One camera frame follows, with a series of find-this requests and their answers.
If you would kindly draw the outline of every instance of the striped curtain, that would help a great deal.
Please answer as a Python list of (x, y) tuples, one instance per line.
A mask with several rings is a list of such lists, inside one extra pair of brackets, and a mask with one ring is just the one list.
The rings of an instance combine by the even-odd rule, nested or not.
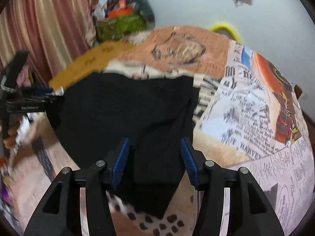
[(93, 0), (10, 0), (0, 14), (0, 66), (29, 51), (38, 81), (48, 81), (86, 52), (95, 38)]

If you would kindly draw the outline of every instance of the black garment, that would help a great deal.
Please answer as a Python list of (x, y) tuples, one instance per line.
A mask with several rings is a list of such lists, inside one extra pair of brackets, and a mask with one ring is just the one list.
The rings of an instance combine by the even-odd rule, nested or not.
[(161, 218), (185, 171), (180, 139), (192, 140), (198, 92), (193, 78), (186, 76), (133, 80), (93, 73), (65, 92), (56, 135), (82, 169), (104, 159), (121, 138), (130, 138), (122, 183), (135, 188), (160, 184), (168, 190), (115, 194)]

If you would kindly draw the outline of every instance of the wall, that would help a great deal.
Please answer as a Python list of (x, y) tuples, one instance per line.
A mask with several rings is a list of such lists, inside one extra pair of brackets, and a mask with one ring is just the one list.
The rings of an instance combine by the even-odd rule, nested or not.
[(315, 120), (315, 25), (299, 0), (149, 0), (156, 27), (231, 24), (242, 42), (298, 84), (302, 109)]

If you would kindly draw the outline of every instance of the yellow arch object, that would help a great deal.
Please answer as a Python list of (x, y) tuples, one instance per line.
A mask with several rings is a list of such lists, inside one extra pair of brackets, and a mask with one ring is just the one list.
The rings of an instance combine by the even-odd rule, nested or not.
[(214, 26), (210, 27), (209, 30), (215, 33), (217, 33), (218, 31), (224, 30), (231, 35), (233, 40), (237, 41), (238, 43), (242, 43), (238, 33), (235, 31), (234, 28), (232, 28), (232, 26), (230, 26), (227, 23), (215, 24)]

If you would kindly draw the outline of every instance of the metal pin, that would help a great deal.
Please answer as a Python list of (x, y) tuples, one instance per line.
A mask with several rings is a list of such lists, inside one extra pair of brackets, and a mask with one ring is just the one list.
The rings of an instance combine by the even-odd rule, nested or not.
[(241, 171), (243, 174), (247, 174), (247, 173), (248, 173), (248, 169), (245, 168), (245, 167), (241, 167), (240, 171)]
[(215, 165), (215, 163), (212, 160), (206, 160), (205, 163), (208, 167), (213, 167)]
[(105, 165), (105, 162), (104, 162), (103, 160), (99, 160), (99, 161), (96, 162), (96, 165), (97, 165), (98, 167), (101, 167), (101, 166), (104, 166), (104, 165)]
[(62, 172), (63, 174), (67, 174), (69, 171), (70, 171), (70, 168), (69, 168), (69, 167), (64, 167), (64, 168), (61, 170), (61, 172)]

